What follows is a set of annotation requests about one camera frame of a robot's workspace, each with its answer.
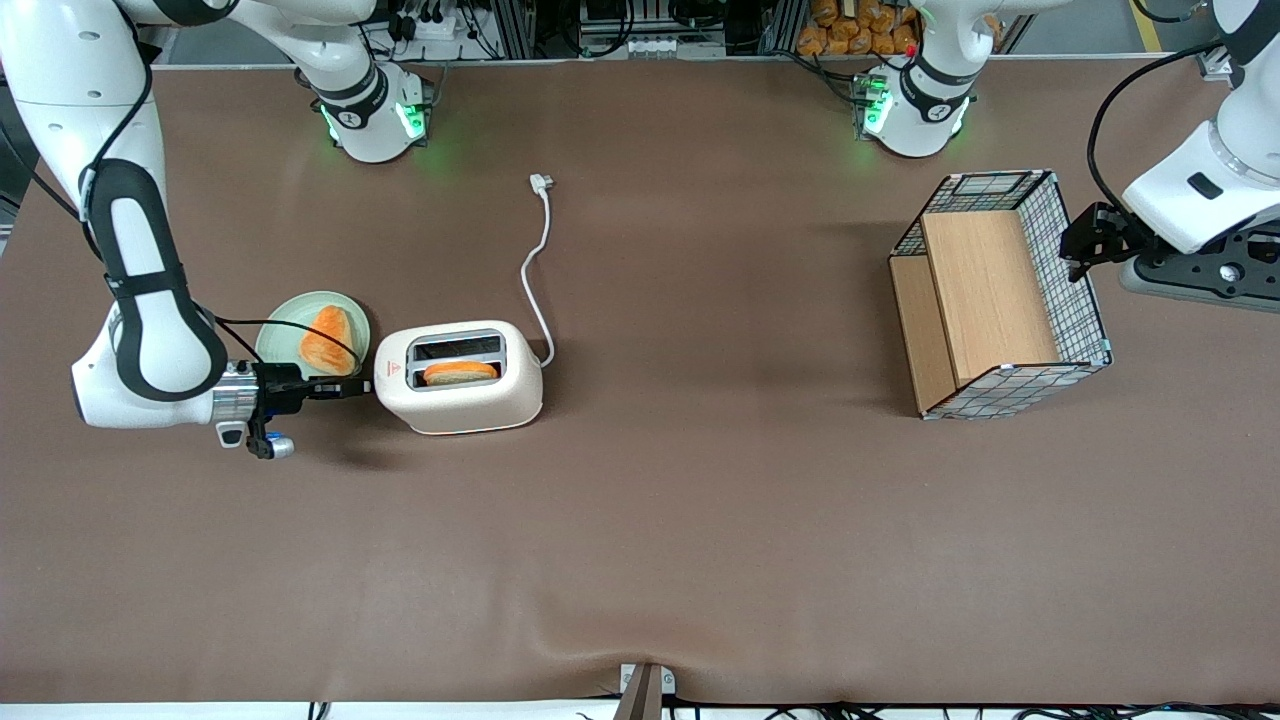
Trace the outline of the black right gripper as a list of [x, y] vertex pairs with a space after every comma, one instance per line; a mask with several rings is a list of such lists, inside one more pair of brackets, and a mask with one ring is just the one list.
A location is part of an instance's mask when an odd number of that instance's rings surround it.
[[355, 398], [372, 393], [372, 382], [358, 377], [303, 378], [293, 363], [255, 363], [255, 416], [294, 415], [308, 400]]

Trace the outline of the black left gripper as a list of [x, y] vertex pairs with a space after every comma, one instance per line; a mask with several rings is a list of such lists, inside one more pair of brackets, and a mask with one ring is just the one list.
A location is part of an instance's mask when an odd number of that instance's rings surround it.
[[1061, 233], [1060, 258], [1069, 265], [1070, 283], [1088, 275], [1092, 259], [1128, 259], [1126, 264], [1134, 269], [1151, 269], [1151, 233], [1129, 211], [1107, 202], [1093, 202]]

